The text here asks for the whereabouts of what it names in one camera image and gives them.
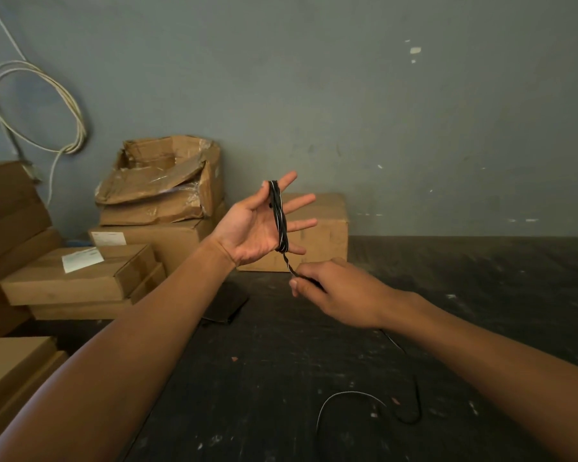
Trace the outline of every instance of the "hand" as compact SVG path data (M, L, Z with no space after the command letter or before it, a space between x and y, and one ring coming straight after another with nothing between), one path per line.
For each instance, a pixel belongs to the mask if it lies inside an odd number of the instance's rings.
M280 191L285 191L296 172L289 172L278 180ZM236 265L254 262L278 247L278 230L274 213L269 206L269 182L263 182L258 192L234 204L216 226L210 238L216 241L231 257ZM283 211L289 214L315 201L314 194L305 194L283 204ZM287 222L287 232L297 232L314 227L317 219ZM289 243L289 252L306 254L306 249Z
M339 257L302 263L296 271L318 281L325 291L307 279L294 277L289 282L293 296L308 298L325 314L348 326L395 330L419 298L415 293L388 287Z

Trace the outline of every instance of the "cardboard box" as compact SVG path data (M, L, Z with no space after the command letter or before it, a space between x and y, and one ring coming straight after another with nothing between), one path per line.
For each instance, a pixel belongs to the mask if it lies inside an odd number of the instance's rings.
M161 263L137 286L131 295L122 301L65 303L58 305L32 305L30 310L38 320L56 319L115 319L165 280L165 269Z
M0 162L0 255L51 226L32 180L19 162Z
M68 274L62 256L87 248L58 248L0 281L12 305L119 301L156 267L149 245L102 246L103 262Z
M0 435L16 417L30 397L66 361L66 352L55 352L0 409Z
M301 194L283 194L283 202L290 201ZM306 207L287 214L287 222L316 217L316 227L288 234L292 241L306 248L304 256L287 253L289 263L296 269L301 262L327 261L333 257L347 259L349 241L349 222L342 194L317 194L317 201ZM282 254L272 251L259 261L244 266L239 270L288 272Z
M0 408L56 351L51 337L0 339Z
M0 280L61 246L62 238L55 228L48 228L38 235L34 235L0 256ZM8 305L8 300L1 288L0 305Z
M178 135L125 141L95 199L100 225L151 225L211 217L223 192L220 147Z
M91 228L89 234L96 246L151 244L157 259L165 266L169 275L197 248L201 240L212 233L226 212L222 202L212 218L198 218L173 224L96 227Z
M26 307L0 304L0 337L4 337L17 326L28 321L32 315Z

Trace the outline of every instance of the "left hand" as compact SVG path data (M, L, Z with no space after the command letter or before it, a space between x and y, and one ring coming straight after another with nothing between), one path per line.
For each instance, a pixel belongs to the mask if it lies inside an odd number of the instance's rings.
M294 171L279 179L280 191L285 191L297 177L298 174ZM210 235L210 239L218 243L236 265L257 261L278 247L278 231L274 213L269 206L269 184L267 181L263 182L259 191L234 204ZM283 204L283 211L289 214L315 199L314 194L305 194ZM297 232L316 224L315 218L287 222L287 232ZM289 252L306 254L306 249L289 242Z

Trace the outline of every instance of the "coiled white cable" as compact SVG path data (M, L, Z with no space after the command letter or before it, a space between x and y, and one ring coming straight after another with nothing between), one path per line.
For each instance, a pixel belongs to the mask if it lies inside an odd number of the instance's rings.
M0 113L0 123L4 127L6 127L9 131L11 131L15 136L23 139L25 142L27 142L27 143L35 146L35 147L38 147L39 149L42 149L42 150L47 151L47 152L52 152L56 155L54 162L52 163L51 170L49 172L49 183L48 183L49 189L48 189L47 201L46 201L46 206L49 207L49 204L52 201L52 196L54 193L54 173L55 173L55 169L56 169L56 164L58 163L58 159L60 159L62 154L75 154L84 146L85 138L87 136L87 132L85 130L85 125L84 125L84 118L83 118L83 115L81 113L81 110L79 109L79 105L77 105L77 102L75 101L73 96L70 94L70 92L68 92L67 89L62 84L60 84L58 81L56 81L54 78L50 77L48 74L43 72L40 68L38 68L37 66L35 66L34 64L32 64L28 61L28 59L23 54L22 50L17 45L17 42L15 41L13 36L11 35L7 26L2 21L1 17L0 17L0 26L4 30L4 33L7 34L8 40L10 40L14 49L17 51L17 53L19 53L19 56L22 58L21 60L11 60L11 61L6 61L4 63L1 63L0 64L0 79L3 79L4 77L8 76L9 74L16 73L17 71L26 71L29 73L36 74L41 79L44 79L46 82L48 82L49 84L51 84L54 87L54 89L58 92L58 94L60 94L60 96L62 97L62 100L64 100L64 103L66 104L69 111L71 112L71 114L75 118L75 123L76 123L76 127L77 127L75 140L72 143L70 143L70 144L68 144L68 145L66 145L60 149L51 149L51 148L47 148L45 146L42 146L42 145L32 141L30 138L27 138L26 136L24 136L22 133L17 131L13 126L11 126L4 119L2 114Z

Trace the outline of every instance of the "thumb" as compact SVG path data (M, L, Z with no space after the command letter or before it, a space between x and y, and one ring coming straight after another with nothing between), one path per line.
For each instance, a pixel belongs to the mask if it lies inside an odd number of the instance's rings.
M301 277L294 277L289 281L289 285L299 292L300 295L315 303L319 308L325 310L330 303L330 296L321 288L315 286Z
M252 196L248 196L245 200L242 201L242 204L250 210L257 209L260 205L262 205L270 194L270 183L265 181L261 184L261 188Z

